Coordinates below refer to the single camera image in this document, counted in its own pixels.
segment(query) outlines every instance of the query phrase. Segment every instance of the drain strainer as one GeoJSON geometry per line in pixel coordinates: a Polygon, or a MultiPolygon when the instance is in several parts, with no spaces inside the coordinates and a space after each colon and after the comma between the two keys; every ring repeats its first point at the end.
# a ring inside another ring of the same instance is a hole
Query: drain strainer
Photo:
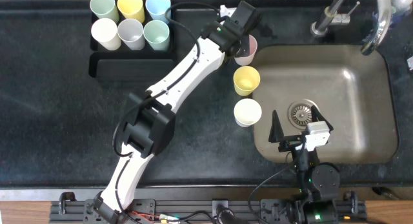
{"type": "Polygon", "coordinates": [[[311,106],[313,105],[317,106],[314,102],[308,99],[292,103],[288,108],[288,120],[290,120],[291,124],[296,128],[304,130],[305,126],[312,121],[311,106]]]}

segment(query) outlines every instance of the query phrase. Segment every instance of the blue cup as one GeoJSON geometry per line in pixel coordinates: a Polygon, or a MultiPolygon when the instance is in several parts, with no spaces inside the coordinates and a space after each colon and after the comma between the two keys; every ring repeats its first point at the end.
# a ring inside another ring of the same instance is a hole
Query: blue cup
{"type": "Polygon", "coordinates": [[[153,20],[160,20],[169,24],[169,21],[165,18],[165,12],[170,7],[170,0],[146,0],[145,5],[153,20]]]}

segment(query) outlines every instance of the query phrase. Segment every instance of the countertop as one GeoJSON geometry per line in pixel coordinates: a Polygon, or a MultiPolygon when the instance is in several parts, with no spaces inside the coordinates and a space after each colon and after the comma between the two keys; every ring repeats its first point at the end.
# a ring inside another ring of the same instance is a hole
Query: countertop
{"type": "MultiPolygon", "coordinates": [[[[197,0],[236,6],[239,0],[197,0]]],[[[360,0],[348,26],[315,39],[310,24],[331,0],[246,0],[263,18],[252,32],[269,45],[362,45],[373,26],[376,0],[360,0]]],[[[347,0],[341,12],[358,0],[347,0]]],[[[0,1],[0,187],[105,187],[118,158],[111,137],[129,88],[102,87],[88,75],[91,13],[88,0],[0,1]]],[[[194,33],[215,18],[182,9],[176,19],[194,33]]],[[[176,28],[177,58],[193,44],[176,28]]],[[[413,184],[413,84],[405,48],[412,48],[413,17],[389,31],[378,51],[388,63],[399,148],[388,163],[339,164],[343,186],[413,184]]],[[[233,89],[238,66],[229,61],[188,96],[176,116],[170,145],[147,166],[139,187],[251,186],[285,165],[266,160],[254,146],[253,128],[237,126],[233,89]]],[[[155,81],[137,85],[142,90],[155,81]]],[[[270,183],[296,184],[283,173],[270,183]]]]}

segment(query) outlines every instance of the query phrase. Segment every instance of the cup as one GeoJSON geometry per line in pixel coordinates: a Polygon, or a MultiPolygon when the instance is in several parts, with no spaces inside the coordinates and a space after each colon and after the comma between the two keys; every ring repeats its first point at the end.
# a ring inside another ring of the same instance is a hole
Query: cup
{"type": "Polygon", "coordinates": [[[245,56],[245,57],[235,57],[235,62],[239,66],[249,65],[252,62],[252,60],[254,59],[254,56],[257,52],[257,48],[258,48],[257,40],[255,39],[255,37],[250,35],[250,54],[248,56],[245,56]]]}
{"type": "Polygon", "coordinates": [[[235,91],[240,96],[248,96],[254,91],[261,81],[258,71],[252,66],[242,66],[234,73],[235,91]]]}
{"type": "Polygon", "coordinates": [[[142,0],[117,0],[117,7],[126,19],[136,19],[140,23],[145,21],[142,0]]]}
{"type": "Polygon", "coordinates": [[[160,20],[169,24],[169,21],[165,18],[165,12],[170,7],[170,0],[146,0],[145,6],[153,20],[160,20]]]}
{"type": "Polygon", "coordinates": [[[116,50],[121,46],[117,35],[116,23],[109,18],[102,18],[92,25],[92,37],[108,50],[116,50]]]}
{"type": "Polygon", "coordinates": [[[117,34],[131,50],[142,50],[145,47],[143,26],[135,19],[125,19],[119,23],[117,34]]]}
{"type": "Polygon", "coordinates": [[[154,50],[169,48],[169,27],[163,21],[150,21],[143,29],[143,35],[154,50]]]}
{"type": "Polygon", "coordinates": [[[119,21],[115,0],[90,0],[89,5],[98,18],[109,18],[115,23],[119,21]]]}
{"type": "Polygon", "coordinates": [[[259,121],[263,111],[257,101],[242,99],[234,107],[235,121],[241,127],[249,127],[259,121]]]}

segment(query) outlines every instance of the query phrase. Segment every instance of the sink basin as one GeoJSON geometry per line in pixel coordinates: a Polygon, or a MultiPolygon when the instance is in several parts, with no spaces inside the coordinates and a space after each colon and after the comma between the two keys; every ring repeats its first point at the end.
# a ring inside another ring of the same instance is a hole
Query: sink basin
{"type": "Polygon", "coordinates": [[[301,132],[316,105],[334,130],[317,148],[321,161],[384,163],[398,148],[398,135],[385,60],[361,46],[270,46],[251,66],[261,76],[252,94],[263,115],[254,125],[258,151],[268,160],[285,162],[278,143],[269,143],[272,111],[277,110],[284,135],[301,132]]]}

